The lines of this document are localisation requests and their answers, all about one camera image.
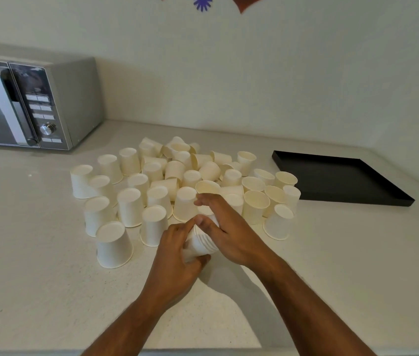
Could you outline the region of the person's left hand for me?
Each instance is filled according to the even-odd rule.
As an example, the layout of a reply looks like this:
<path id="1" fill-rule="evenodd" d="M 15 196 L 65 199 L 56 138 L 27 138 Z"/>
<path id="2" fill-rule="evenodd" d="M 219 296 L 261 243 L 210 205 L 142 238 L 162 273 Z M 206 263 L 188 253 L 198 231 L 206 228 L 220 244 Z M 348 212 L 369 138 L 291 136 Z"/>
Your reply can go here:
<path id="1" fill-rule="evenodd" d="M 180 295 L 192 287 L 200 273 L 187 273 L 182 257 L 183 245 L 195 225 L 195 218 L 168 227 L 162 234 L 152 267 L 142 292 Z"/>

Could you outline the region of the person's right hand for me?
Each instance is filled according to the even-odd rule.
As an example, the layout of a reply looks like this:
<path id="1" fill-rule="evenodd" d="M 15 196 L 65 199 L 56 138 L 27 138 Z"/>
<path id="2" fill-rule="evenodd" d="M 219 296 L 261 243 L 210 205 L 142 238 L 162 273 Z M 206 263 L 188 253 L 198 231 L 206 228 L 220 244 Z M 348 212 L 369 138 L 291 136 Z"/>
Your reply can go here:
<path id="1" fill-rule="evenodd" d="M 195 205 L 208 206 L 214 213 L 223 239 L 213 241 L 230 261 L 257 273 L 280 259 L 221 195 L 197 194 Z"/>

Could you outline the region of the nested white cup stack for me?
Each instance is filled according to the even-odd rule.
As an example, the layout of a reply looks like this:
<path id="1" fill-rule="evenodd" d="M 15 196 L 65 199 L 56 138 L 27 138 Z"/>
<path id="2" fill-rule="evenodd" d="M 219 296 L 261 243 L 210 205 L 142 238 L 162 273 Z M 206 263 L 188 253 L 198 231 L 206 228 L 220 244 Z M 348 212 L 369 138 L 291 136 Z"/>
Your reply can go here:
<path id="1" fill-rule="evenodd" d="M 211 237 L 195 224 L 183 245 L 182 257 L 184 262 L 189 263 L 196 257 L 212 255 L 217 252 L 219 252 L 219 248 Z"/>

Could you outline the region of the person's right forearm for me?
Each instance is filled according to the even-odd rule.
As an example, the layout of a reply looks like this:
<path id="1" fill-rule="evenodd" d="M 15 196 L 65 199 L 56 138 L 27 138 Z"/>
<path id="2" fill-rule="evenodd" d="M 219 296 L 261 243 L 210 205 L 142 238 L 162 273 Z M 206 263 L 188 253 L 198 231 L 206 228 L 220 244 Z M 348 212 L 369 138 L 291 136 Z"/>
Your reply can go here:
<path id="1" fill-rule="evenodd" d="M 278 256 L 262 259 L 258 276 L 300 356 L 377 356 Z"/>

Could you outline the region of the person's left forearm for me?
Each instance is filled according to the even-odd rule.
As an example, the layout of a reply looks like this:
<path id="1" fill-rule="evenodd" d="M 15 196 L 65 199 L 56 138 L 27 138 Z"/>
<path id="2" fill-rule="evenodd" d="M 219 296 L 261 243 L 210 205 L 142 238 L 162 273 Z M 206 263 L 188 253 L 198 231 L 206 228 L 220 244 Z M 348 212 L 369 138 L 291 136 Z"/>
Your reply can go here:
<path id="1" fill-rule="evenodd" d="M 81 356 L 138 356 L 159 319 L 179 298 L 142 292 Z"/>

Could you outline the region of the pile of white paper cups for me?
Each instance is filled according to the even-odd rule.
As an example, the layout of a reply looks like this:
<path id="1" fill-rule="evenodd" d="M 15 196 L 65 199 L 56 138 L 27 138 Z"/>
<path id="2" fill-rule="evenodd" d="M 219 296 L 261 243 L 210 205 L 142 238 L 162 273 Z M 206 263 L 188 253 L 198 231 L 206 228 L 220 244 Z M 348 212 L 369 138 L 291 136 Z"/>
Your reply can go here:
<path id="1" fill-rule="evenodd" d="M 198 195 L 220 195 L 249 225 L 262 224 L 274 240 L 289 236 L 301 190 L 295 175 L 254 168 L 256 155 L 239 151 L 236 160 L 197 143 L 174 137 L 163 145 L 147 137 L 139 148 L 98 157 L 70 169 L 72 193 L 84 200 L 85 233 L 96 238 L 101 267 L 119 268 L 133 256 L 127 229 L 138 228 L 144 246 L 158 247 L 170 219 L 185 223 L 205 215 L 219 226 L 211 206 L 197 206 Z"/>

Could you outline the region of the black flat tray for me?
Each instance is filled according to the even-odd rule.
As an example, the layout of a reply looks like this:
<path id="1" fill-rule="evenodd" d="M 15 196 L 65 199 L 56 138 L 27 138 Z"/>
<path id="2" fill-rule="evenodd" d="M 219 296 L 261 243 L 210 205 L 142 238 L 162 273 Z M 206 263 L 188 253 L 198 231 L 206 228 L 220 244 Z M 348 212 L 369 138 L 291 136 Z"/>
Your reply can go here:
<path id="1" fill-rule="evenodd" d="M 297 177 L 301 200 L 410 207 L 415 199 L 361 159 L 275 150 L 280 171 Z"/>

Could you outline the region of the silver microwave oven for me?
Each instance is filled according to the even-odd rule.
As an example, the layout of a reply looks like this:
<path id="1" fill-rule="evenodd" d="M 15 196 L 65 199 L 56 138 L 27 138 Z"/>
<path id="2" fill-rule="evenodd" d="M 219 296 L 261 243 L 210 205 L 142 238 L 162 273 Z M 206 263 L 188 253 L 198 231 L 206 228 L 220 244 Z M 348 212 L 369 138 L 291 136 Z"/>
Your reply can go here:
<path id="1" fill-rule="evenodd" d="M 93 58 L 0 60 L 0 146 L 69 151 L 104 114 Z"/>

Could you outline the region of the red heart wall decoration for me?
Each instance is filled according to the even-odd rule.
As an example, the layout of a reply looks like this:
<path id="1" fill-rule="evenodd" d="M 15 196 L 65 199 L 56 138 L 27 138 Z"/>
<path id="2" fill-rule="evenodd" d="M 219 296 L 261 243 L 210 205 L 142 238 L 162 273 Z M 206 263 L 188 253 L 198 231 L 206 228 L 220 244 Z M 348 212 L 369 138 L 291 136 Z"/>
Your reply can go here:
<path id="1" fill-rule="evenodd" d="M 232 2 L 237 6 L 240 14 L 243 14 L 249 7 L 260 1 L 262 0 L 232 0 Z"/>

